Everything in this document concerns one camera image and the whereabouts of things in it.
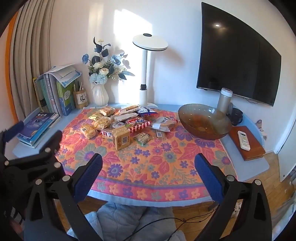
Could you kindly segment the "yellow sponge cake package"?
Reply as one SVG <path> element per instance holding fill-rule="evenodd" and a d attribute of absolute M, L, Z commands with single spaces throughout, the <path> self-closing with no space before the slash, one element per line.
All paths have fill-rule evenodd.
<path fill-rule="evenodd" d="M 122 108 L 120 111 L 119 111 L 119 114 L 122 115 L 122 114 L 127 114 L 127 113 L 133 113 L 133 112 L 136 112 L 140 109 L 140 105 L 131 105 L 131 106 L 128 106 L 126 108 Z"/>

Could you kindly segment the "white desk lamp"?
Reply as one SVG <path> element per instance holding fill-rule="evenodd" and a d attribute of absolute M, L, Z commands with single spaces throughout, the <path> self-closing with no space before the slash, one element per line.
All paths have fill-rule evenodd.
<path fill-rule="evenodd" d="M 168 42 L 159 36 L 143 33 L 133 40 L 133 44 L 142 50 L 142 79 L 140 81 L 139 104 L 145 108 L 157 108 L 156 104 L 148 101 L 149 52 L 165 51 L 168 48 Z"/>

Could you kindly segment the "blue white snack bag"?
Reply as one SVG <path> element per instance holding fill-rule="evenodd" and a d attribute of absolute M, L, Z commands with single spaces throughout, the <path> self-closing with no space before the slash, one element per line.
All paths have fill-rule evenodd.
<path fill-rule="evenodd" d="M 139 108 L 139 110 L 137 110 L 137 114 L 139 116 L 150 116 L 150 115 L 157 114 L 157 112 L 151 108 L 146 108 L 146 107 L 141 106 Z"/>

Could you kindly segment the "white bread package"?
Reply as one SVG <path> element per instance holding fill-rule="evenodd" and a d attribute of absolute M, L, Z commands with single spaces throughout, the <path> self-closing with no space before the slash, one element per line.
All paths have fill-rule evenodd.
<path fill-rule="evenodd" d="M 121 115 L 114 115 L 113 121 L 115 122 L 125 121 L 125 120 L 128 120 L 129 118 L 135 118 L 137 116 L 138 116 L 138 113 L 125 113 Z"/>

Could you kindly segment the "white green snack pouch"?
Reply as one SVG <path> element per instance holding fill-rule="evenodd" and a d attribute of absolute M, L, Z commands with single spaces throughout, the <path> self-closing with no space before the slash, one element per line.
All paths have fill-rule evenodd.
<path fill-rule="evenodd" d="M 122 126 L 125 126 L 125 123 L 123 123 L 122 121 L 118 121 L 118 122 L 113 122 L 110 125 L 111 129 L 116 129 L 116 128 L 121 128 Z"/>

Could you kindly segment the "red white rice cracker bag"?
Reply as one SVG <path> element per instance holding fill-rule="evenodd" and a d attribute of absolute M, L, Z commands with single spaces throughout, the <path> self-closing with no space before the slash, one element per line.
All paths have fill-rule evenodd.
<path fill-rule="evenodd" d="M 131 133 L 138 132 L 140 130 L 143 130 L 144 128 L 147 128 L 151 125 L 151 122 L 141 118 L 141 117 L 134 117 L 126 120 L 126 127 L 129 129 Z"/>

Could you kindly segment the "toast slice package black logo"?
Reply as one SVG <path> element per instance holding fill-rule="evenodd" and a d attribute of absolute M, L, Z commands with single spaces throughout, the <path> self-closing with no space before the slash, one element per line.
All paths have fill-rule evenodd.
<path fill-rule="evenodd" d="M 159 118 L 156 118 L 152 122 L 151 128 L 153 128 L 154 130 L 168 133 L 177 123 L 178 120 L 175 118 L 161 116 Z"/>

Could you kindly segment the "small brown barcode snack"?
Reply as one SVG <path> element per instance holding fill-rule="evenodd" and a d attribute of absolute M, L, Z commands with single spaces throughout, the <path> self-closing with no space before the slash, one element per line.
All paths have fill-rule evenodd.
<path fill-rule="evenodd" d="M 167 139 L 166 133 L 156 130 L 156 138 L 158 140 L 166 140 Z"/>

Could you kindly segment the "yellow snack pack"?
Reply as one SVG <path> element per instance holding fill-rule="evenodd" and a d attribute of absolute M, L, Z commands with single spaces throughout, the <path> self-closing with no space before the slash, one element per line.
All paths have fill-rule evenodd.
<path fill-rule="evenodd" d="M 101 115 L 100 113 L 94 113 L 89 117 L 89 119 L 93 120 L 93 121 L 98 121 L 102 117 L 103 117 L 103 115 Z"/>

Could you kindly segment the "brown leather notebook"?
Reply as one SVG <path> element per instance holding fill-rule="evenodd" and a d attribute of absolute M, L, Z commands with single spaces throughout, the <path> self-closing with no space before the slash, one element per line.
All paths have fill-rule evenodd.
<path fill-rule="evenodd" d="M 246 126 L 233 126 L 229 136 L 244 161 L 251 161 L 265 155 L 265 150 Z"/>

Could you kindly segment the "green edged cracker pack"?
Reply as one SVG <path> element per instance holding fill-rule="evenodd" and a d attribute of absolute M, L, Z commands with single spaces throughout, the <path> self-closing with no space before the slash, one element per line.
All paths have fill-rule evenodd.
<path fill-rule="evenodd" d="M 133 140 L 136 141 L 139 145 L 144 146 L 146 145 L 149 141 L 152 140 L 151 135 L 148 133 L 138 133 L 133 137 Z"/>

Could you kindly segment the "clear red label biscuit pack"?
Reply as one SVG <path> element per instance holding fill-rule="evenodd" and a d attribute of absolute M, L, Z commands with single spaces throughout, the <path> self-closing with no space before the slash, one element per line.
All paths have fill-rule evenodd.
<path fill-rule="evenodd" d="M 113 139 L 113 130 L 109 128 L 105 128 L 100 132 L 100 136 L 105 139 Z"/>

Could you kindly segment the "small cracker bag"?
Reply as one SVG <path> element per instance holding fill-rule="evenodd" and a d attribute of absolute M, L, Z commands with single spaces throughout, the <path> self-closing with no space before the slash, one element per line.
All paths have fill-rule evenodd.
<path fill-rule="evenodd" d="M 92 125 L 90 124 L 83 124 L 81 125 L 81 133 L 86 137 L 86 139 L 90 140 L 92 138 L 94 138 L 97 135 L 97 130 L 95 128 L 93 128 Z"/>

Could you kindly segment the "round cracker bag yellow label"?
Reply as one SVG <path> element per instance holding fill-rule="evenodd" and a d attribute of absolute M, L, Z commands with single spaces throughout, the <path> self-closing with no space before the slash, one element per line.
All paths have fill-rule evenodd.
<path fill-rule="evenodd" d="M 98 118 L 94 123 L 93 126 L 96 130 L 102 131 L 105 128 L 108 128 L 110 126 L 111 119 L 107 116 L 103 116 L 101 118 Z"/>

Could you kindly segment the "small sandwich biscuit pack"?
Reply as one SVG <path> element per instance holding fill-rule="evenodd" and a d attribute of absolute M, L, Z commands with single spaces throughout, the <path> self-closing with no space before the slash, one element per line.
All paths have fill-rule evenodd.
<path fill-rule="evenodd" d="M 110 106 L 106 106 L 104 108 L 101 108 L 99 110 L 99 113 L 103 116 L 111 116 L 115 113 L 115 108 L 110 107 Z"/>

